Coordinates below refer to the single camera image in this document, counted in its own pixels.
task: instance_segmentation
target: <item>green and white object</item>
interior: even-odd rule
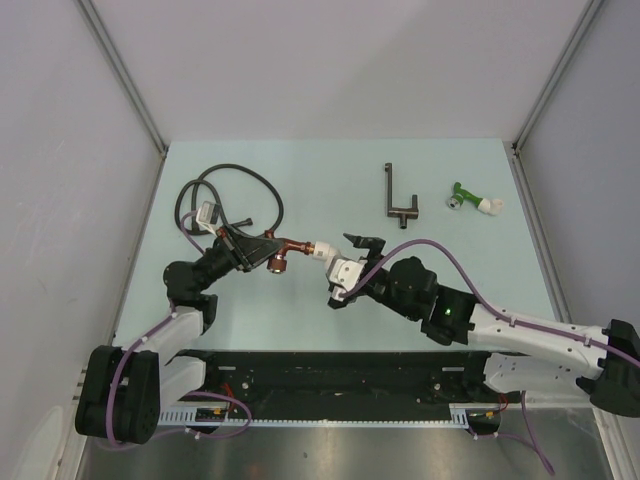
[[[454,183],[453,195],[447,200],[447,205],[453,210],[458,210],[465,200],[473,203],[482,213],[489,215],[498,215],[504,205],[504,202],[499,198],[489,200],[488,198],[477,197],[470,191],[463,189],[460,182]]]

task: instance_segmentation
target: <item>copper pipe fitting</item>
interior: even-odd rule
[[[267,238],[273,238],[273,232],[266,232],[265,236]],[[287,270],[287,260],[285,256],[289,251],[300,252],[305,255],[311,255],[313,253],[314,246],[311,242],[296,242],[288,238],[281,238],[281,240],[284,241],[284,246],[267,262],[267,269],[271,273],[280,274]]]

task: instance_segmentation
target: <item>metal frame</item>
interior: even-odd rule
[[[551,257],[544,227],[540,220],[540,214],[536,208],[526,173],[522,167],[522,158],[518,150],[515,150],[515,148],[511,148],[510,150],[510,152],[507,151],[509,164],[511,165],[513,178],[522,200],[524,214],[527,219],[527,224],[529,225],[531,237],[534,240],[547,290],[551,297],[551,305],[558,320],[565,323],[573,323],[571,321],[571,314],[566,297],[562,291],[558,271]],[[620,425],[620,419],[615,415],[597,408],[593,408],[593,413],[614,478],[616,480],[640,478],[640,469],[635,465],[631,452],[629,451]]]
[[[544,111],[546,105],[549,103],[549,100],[551,99],[553,92],[556,90],[558,83],[564,76],[579,48],[584,43],[587,33],[589,33],[591,26],[594,24],[595,20],[598,17],[598,14],[602,11],[602,7],[606,2],[607,0],[590,0],[589,3],[585,6],[582,14],[580,15],[580,18],[578,19],[578,23],[571,32],[569,40],[565,44],[564,49],[560,54],[560,58],[558,58],[556,64],[553,66],[549,78],[545,82],[542,91],[533,104],[533,108],[529,112],[529,115],[527,115],[527,119],[525,120],[524,125],[516,136],[516,139],[514,141],[514,147],[516,151],[520,151],[526,143],[529,135],[531,134],[531,130],[542,115],[542,112]]]
[[[133,81],[129,70],[122,60],[122,56],[118,52],[118,49],[111,39],[111,36],[107,31],[107,27],[100,17],[100,14],[93,4],[93,1],[74,0],[74,3],[78,6],[78,9],[80,10],[80,13],[82,14],[82,17],[84,18],[89,30],[91,30],[91,33],[94,35],[96,42],[98,43],[98,47],[100,47],[100,50],[104,54],[107,63],[113,70],[113,73],[116,76],[116,80],[122,87],[125,96],[129,100],[129,102],[131,102],[131,106],[142,122],[147,135],[149,135],[149,138],[158,150],[158,153],[160,153],[160,155],[164,159],[168,150],[167,144],[162,139],[162,135],[160,134],[160,131],[158,130],[153,117],[149,113],[149,109],[142,99],[140,91],[136,87],[136,84]]]

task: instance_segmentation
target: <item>purple cable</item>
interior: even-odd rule
[[[249,426],[251,425],[251,422],[253,421],[253,417],[251,415],[251,410],[249,410],[249,407],[244,404],[243,402],[241,402],[240,400],[238,400],[237,398],[233,398],[233,397],[228,397],[226,395],[221,395],[219,393],[211,393],[211,392],[190,392],[185,396],[190,396],[190,397],[208,397],[208,398],[215,398],[216,400],[223,400],[225,402],[230,402],[230,403],[234,403],[235,405],[239,406],[240,408],[242,408],[244,410],[244,412],[247,414],[247,421],[239,428],[237,428],[236,430],[229,432],[229,433],[222,433],[222,434],[211,434],[211,433],[203,433],[203,432],[198,432],[196,430],[192,430],[190,428],[171,428],[169,430],[163,430],[160,433],[155,434],[153,437],[151,437],[150,440],[157,440],[158,438],[162,438],[162,437],[166,437],[168,435],[173,435],[175,433],[192,433],[194,436],[196,436],[197,438],[199,438],[200,436],[202,437],[206,437],[206,438],[212,438],[212,439],[224,439],[224,438],[231,438],[231,437],[235,437],[237,435],[240,435],[241,433],[244,433],[245,430],[247,430],[249,428]],[[106,450],[108,452],[125,452],[128,450],[133,450],[134,448],[140,447],[142,445],[138,445],[135,443],[132,444],[117,444],[115,447],[114,446],[110,446],[110,445],[102,445],[101,442],[97,442],[97,446],[99,448],[101,448],[102,450]]]
[[[356,286],[353,287],[353,289],[343,293],[342,298],[349,298],[350,296],[357,293],[362,287],[364,287],[367,284],[369,280],[371,280],[371,278],[378,272],[378,270],[380,270],[383,267],[385,263],[387,263],[389,260],[391,260],[391,258],[393,258],[395,255],[397,255],[401,251],[405,250],[406,248],[412,247],[414,245],[429,245],[440,250],[449,259],[449,261],[453,264],[453,266],[456,267],[456,270],[458,270],[458,273],[464,280],[464,283],[467,284],[471,292],[473,292],[473,294],[476,296],[476,298],[482,304],[482,306],[486,308],[487,311],[492,315],[494,315],[496,318],[499,318],[500,320],[511,324],[510,317],[493,308],[489,304],[489,302],[487,302],[485,298],[480,294],[480,292],[478,291],[474,283],[469,278],[469,275],[467,275],[467,272],[464,271],[464,269],[462,268],[462,265],[460,265],[460,262],[456,260],[453,254],[449,250],[447,250],[442,244],[435,242],[433,240],[428,240],[426,238],[410,240],[408,242],[398,245],[396,248],[391,250],[382,260],[376,263],[375,266],[371,270],[369,270],[369,272],[364,277],[362,277],[362,280],[360,280],[356,284]],[[593,345],[594,347],[601,348],[607,352],[617,355],[618,357],[623,358],[624,360],[631,363],[633,366],[640,368],[640,361],[633,358],[631,355],[628,355],[622,350],[612,347],[611,345],[607,345],[597,340],[590,340],[584,335],[578,335],[577,333],[571,333],[571,332],[564,332],[562,330],[557,330],[555,328],[551,328],[543,325],[536,325],[535,323],[531,323],[531,322],[527,322],[525,320],[519,320],[519,319],[516,319],[514,321],[514,325],[530,328],[531,330],[537,330],[539,332],[550,333],[553,335],[557,335],[559,337],[569,338],[577,342],[585,343],[586,345]]]
[[[555,475],[556,471],[553,468],[553,465],[551,465],[551,462],[549,461],[549,459],[545,456],[544,453],[542,453],[542,448],[540,448],[540,444],[538,443],[538,437],[536,436],[536,432],[533,430],[533,427],[531,427],[531,424],[529,423],[529,415],[527,414],[526,397],[527,397],[527,392],[526,391],[522,392],[522,398],[520,399],[520,406],[522,408],[522,416],[524,417],[524,423],[527,426],[527,430],[529,431],[529,437],[531,437],[531,442],[533,443],[533,449],[538,454],[538,457],[540,457],[540,461],[542,462],[542,465],[544,465],[544,468],[547,470],[547,472],[549,472],[549,475]]]
[[[191,235],[189,235],[189,232],[187,232],[187,227],[184,224],[187,218],[195,217],[197,214],[198,212],[196,210],[194,210],[193,212],[185,213],[180,219],[180,231],[183,233],[186,239],[189,240],[189,243],[191,243],[191,245],[196,247],[200,253],[204,254],[204,249],[200,245],[198,245],[198,242],[196,242]]]
[[[516,442],[519,442],[521,444],[523,444],[525,447],[530,448],[531,450],[533,450],[534,452],[536,452],[536,455],[538,455],[538,458],[540,458],[540,462],[542,462],[542,465],[544,466],[545,470],[547,471],[547,473],[551,476],[555,476],[556,471],[553,468],[553,465],[551,465],[551,462],[549,461],[549,459],[547,458],[547,456],[542,452],[542,449],[540,448],[540,444],[538,443],[538,439],[536,437],[536,434],[533,430],[533,428],[531,427],[531,424],[529,423],[529,417],[527,414],[527,406],[526,406],[526,402],[525,402],[525,397],[527,395],[527,392],[522,392],[522,400],[521,400],[521,405],[522,405],[522,416],[524,417],[524,423],[527,426],[527,431],[529,432],[529,437],[531,437],[531,442],[527,441],[524,437],[521,437],[520,435],[516,435],[513,433],[500,433],[497,432],[496,434],[489,434],[489,435],[478,435],[476,432],[473,431],[473,428],[471,427],[471,425],[469,425],[469,433],[471,433],[473,435],[474,440],[494,440],[497,438],[504,438],[506,440],[515,440]]]

